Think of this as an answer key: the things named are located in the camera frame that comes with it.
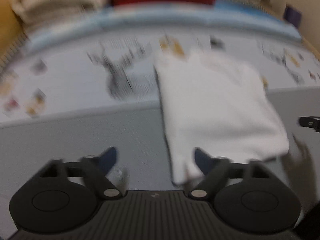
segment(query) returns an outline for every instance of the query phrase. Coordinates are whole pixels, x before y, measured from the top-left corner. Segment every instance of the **metal screw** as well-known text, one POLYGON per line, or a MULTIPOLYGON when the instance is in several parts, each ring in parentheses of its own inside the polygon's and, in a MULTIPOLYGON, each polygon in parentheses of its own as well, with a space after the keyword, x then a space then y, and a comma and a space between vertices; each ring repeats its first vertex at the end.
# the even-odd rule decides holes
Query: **metal screw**
POLYGON ((193 195, 196 198, 205 197, 207 195, 207 192, 202 189, 195 189, 191 192, 191 195, 193 195))
POLYGON ((119 190, 115 188, 106 189, 103 194, 107 197, 116 197, 120 194, 119 190))

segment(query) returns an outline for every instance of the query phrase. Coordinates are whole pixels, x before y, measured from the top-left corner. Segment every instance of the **black object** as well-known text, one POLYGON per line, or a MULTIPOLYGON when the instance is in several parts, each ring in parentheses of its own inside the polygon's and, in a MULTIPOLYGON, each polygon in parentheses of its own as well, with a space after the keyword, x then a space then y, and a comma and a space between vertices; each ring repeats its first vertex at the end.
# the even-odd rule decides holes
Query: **black object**
POLYGON ((116 149, 78 163, 51 161, 10 201, 10 239, 298 239, 300 203, 260 162, 230 163, 195 150, 204 180, 188 196, 128 190, 105 178, 116 149), (82 186, 68 180, 82 177, 82 186), (229 178, 243 178, 225 187, 229 178))
POLYGON ((320 238, 320 203, 305 216, 294 229, 295 233, 305 240, 317 240, 320 238))
POLYGON ((225 50, 225 44, 222 40, 216 39, 214 36, 210 36, 211 49, 223 49, 225 50))
POLYGON ((302 127, 313 128, 316 132, 320 132, 320 117, 319 116, 309 116, 300 117, 299 125, 302 127))

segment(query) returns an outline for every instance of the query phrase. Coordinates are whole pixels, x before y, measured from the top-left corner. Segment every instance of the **logo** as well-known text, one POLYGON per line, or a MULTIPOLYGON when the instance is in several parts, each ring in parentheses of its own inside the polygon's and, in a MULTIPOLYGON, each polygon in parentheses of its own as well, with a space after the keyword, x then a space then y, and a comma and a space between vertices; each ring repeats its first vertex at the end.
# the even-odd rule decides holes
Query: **logo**
POLYGON ((158 193, 151 194, 150 196, 153 197, 153 198, 158 198, 158 197, 160 197, 160 195, 159 195, 158 193))

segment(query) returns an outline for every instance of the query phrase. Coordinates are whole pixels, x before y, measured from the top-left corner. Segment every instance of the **gray surface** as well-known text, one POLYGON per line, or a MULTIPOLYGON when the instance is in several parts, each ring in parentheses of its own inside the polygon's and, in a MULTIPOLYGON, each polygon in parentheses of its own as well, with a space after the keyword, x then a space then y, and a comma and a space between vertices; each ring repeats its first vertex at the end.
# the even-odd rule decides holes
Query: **gray surface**
POLYGON ((108 178, 121 189, 174 189, 160 109, 9 127, 0 138, 0 194, 7 199, 50 159, 76 161, 110 146, 118 163, 108 178))

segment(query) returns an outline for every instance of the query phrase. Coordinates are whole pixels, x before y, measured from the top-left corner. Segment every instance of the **yellow object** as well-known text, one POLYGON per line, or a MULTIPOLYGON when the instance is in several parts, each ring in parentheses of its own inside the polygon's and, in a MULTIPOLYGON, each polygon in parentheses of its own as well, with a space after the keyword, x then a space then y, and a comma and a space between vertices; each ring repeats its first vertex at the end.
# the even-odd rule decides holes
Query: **yellow object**
POLYGON ((290 58, 291 62, 296 66, 296 67, 301 67, 300 63, 285 49, 284 53, 290 58))
POLYGON ((269 86, 268 80, 264 76, 262 76, 261 79, 263 83, 263 88, 268 89, 268 86, 269 86))
POLYGON ((13 90, 18 75, 15 72, 9 72, 2 77, 0 82, 0 97, 8 96, 13 90))
POLYGON ((38 116, 45 109, 45 100, 41 95, 35 95, 27 104, 26 112, 31 117, 38 116))
POLYGON ((174 54, 184 56, 183 49, 177 39, 166 35, 159 40, 159 43, 162 50, 170 49, 174 54))

